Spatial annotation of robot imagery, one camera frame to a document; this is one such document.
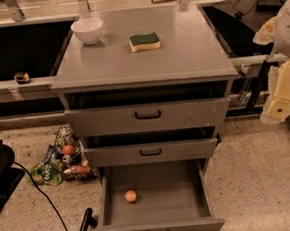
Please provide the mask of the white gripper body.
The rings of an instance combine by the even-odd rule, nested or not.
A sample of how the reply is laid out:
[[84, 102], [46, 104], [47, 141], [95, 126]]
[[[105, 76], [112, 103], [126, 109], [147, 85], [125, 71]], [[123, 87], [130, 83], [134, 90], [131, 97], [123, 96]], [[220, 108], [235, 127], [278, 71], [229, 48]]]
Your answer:
[[285, 122], [290, 116], [290, 59], [270, 68], [268, 92], [260, 120], [268, 125]]

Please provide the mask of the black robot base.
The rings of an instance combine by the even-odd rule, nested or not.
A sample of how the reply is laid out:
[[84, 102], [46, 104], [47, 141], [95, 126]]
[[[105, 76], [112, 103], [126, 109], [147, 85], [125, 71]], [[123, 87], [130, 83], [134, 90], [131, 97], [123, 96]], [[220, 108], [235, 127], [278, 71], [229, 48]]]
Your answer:
[[13, 167], [15, 152], [0, 140], [0, 212], [23, 178], [24, 170]]

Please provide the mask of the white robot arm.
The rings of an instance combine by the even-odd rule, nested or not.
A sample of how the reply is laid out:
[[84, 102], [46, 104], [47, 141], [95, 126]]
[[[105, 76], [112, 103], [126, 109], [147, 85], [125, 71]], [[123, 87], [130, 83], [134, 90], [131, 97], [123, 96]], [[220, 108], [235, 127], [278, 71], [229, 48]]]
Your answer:
[[290, 116], [290, 0], [286, 0], [276, 17], [271, 18], [256, 32], [256, 44], [273, 43], [265, 64], [270, 65], [276, 53], [287, 57], [281, 66], [271, 66], [268, 74], [268, 92], [261, 113], [261, 121], [268, 125], [284, 122]]

